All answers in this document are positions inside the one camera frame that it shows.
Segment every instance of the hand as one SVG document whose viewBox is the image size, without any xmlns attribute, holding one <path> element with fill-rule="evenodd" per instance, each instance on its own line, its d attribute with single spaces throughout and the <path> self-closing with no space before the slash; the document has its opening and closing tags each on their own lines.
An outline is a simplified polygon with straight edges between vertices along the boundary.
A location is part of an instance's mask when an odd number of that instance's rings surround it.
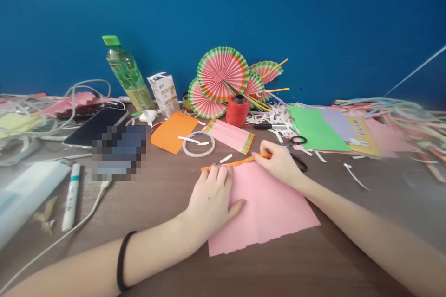
<svg viewBox="0 0 446 297">
<path fill-rule="evenodd" d="M 296 181 L 303 177 L 303 173 L 294 162 L 286 146 L 263 140 L 260 144 L 260 152 L 271 153 L 273 156 L 271 159 L 266 159 L 260 154 L 252 153 L 254 159 L 283 183 L 295 187 Z"/>
<path fill-rule="evenodd" d="M 238 215 L 246 200 L 229 207 L 234 171 L 232 166 L 212 165 L 204 170 L 195 184 L 189 206 L 184 212 L 201 245 Z"/>
</svg>

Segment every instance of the paper fan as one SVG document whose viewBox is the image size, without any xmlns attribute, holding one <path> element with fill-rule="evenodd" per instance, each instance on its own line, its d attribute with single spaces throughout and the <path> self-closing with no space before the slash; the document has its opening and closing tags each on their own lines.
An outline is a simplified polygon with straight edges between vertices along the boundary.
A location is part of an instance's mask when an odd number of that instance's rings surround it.
<svg viewBox="0 0 446 297">
<path fill-rule="evenodd" d="M 188 98 L 191 108 L 202 118 L 219 118 L 226 112 L 224 104 L 213 102 L 203 94 L 197 78 L 189 85 Z"/>
<path fill-rule="evenodd" d="M 197 67 L 201 90 L 214 102 L 226 102 L 232 94 L 223 82 L 243 93 L 249 70 L 245 58 L 236 49 L 218 47 L 207 52 Z"/>
<path fill-rule="evenodd" d="M 262 81 L 264 84 L 274 80 L 275 77 L 280 75 L 283 72 L 283 68 L 279 66 L 274 71 L 272 71 L 270 74 L 268 74 L 266 77 L 263 77 L 265 74 L 267 74 L 269 71 L 271 71 L 273 68 L 275 68 L 278 65 L 276 62 L 272 61 L 262 61 L 258 62 L 256 64 L 253 64 L 249 69 L 257 72 L 260 77 L 262 78 Z"/>
<path fill-rule="evenodd" d="M 269 94 L 265 91 L 265 84 L 260 78 L 260 75 L 254 71 L 249 71 L 248 84 L 246 85 L 244 93 L 260 102 L 266 102 L 270 98 Z"/>
</svg>

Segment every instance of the red string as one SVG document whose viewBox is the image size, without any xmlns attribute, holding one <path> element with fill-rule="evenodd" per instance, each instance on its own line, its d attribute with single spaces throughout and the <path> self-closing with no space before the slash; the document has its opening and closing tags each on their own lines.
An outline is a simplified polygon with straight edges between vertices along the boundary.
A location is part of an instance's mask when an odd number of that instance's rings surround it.
<svg viewBox="0 0 446 297">
<path fill-rule="evenodd" d="M 242 127 L 246 123 L 246 116 L 249 111 L 249 101 L 244 104 L 237 104 L 231 97 L 228 101 L 228 110 L 226 111 L 226 122 L 236 127 Z"/>
</svg>

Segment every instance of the red thread spool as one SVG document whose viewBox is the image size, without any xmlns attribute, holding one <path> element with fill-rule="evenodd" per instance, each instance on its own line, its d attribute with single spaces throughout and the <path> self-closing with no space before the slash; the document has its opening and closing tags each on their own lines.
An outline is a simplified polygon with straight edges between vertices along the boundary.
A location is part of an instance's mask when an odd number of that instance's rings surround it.
<svg viewBox="0 0 446 297">
<path fill-rule="evenodd" d="M 243 95 L 235 95 L 228 101 L 226 122 L 236 127 L 242 127 L 246 123 L 249 111 L 249 101 Z"/>
</svg>

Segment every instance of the plastic bottle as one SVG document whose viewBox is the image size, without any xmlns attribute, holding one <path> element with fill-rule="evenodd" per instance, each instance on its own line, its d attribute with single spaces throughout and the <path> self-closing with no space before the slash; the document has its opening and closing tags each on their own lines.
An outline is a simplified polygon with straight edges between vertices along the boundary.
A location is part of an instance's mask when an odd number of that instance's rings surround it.
<svg viewBox="0 0 446 297">
<path fill-rule="evenodd" d="M 121 42 L 116 36 L 106 35 L 102 36 L 102 39 L 110 48 L 106 57 L 108 64 L 136 110 L 142 113 L 144 110 L 155 109 L 155 103 L 133 56 L 121 47 Z"/>
</svg>

